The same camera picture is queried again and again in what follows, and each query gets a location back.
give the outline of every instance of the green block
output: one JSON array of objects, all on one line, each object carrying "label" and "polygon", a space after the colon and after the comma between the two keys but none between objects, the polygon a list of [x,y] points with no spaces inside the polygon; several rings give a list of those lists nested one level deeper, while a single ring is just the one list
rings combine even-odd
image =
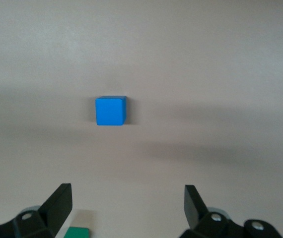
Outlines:
[{"label": "green block", "polygon": [[88,228],[69,227],[64,238],[89,238],[90,233]]}]

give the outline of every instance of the blue cube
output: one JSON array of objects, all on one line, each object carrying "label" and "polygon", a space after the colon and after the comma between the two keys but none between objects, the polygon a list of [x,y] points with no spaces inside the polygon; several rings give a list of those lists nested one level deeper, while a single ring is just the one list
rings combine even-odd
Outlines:
[{"label": "blue cube", "polygon": [[95,99],[97,125],[123,125],[126,119],[126,96],[103,96]]}]

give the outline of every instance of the metal screw head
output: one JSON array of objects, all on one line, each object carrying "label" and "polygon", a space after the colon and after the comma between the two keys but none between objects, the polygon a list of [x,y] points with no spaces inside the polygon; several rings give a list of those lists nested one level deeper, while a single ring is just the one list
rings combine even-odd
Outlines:
[{"label": "metal screw head", "polygon": [[264,230],[264,226],[261,223],[259,223],[259,222],[252,222],[252,227],[254,229],[259,230],[259,231]]},{"label": "metal screw head", "polygon": [[24,215],[21,217],[21,219],[27,220],[27,219],[29,219],[30,217],[32,217],[32,213],[26,213],[26,214],[24,214]]},{"label": "metal screw head", "polygon": [[214,221],[216,221],[216,222],[220,222],[220,221],[222,220],[221,216],[220,216],[219,214],[217,214],[217,213],[213,213],[213,214],[211,215],[211,218],[212,218]]}]

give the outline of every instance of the screw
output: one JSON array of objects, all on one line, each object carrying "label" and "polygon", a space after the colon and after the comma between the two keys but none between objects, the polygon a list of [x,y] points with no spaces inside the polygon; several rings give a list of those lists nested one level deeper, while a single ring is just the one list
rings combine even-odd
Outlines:
[{"label": "screw", "polygon": [[211,218],[216,222],[220,222],[222,220],[221,216],[217,213],[213,213]]},{"label": "screw", "polygon": [[26,213],[26,214],[24,214],[24,215],[21,217],[21,219],[27,220],[27,219],[29,219],[30,217],[32,217],[32,213]]},{"label": "screw", "polygon": [[264,230],[264,226],[261,223],[259,223],[259,222],[252,222],[252,227],[254,229],[259,230],[259,231]]}]

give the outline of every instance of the blue block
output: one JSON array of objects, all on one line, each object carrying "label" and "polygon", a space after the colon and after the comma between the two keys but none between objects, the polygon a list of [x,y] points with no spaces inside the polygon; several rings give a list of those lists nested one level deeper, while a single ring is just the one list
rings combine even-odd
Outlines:
[{"label": "blue block", "polygon": [[95,99],[98,125],[123,125],[126,119],[126,96],[103,96]]}]

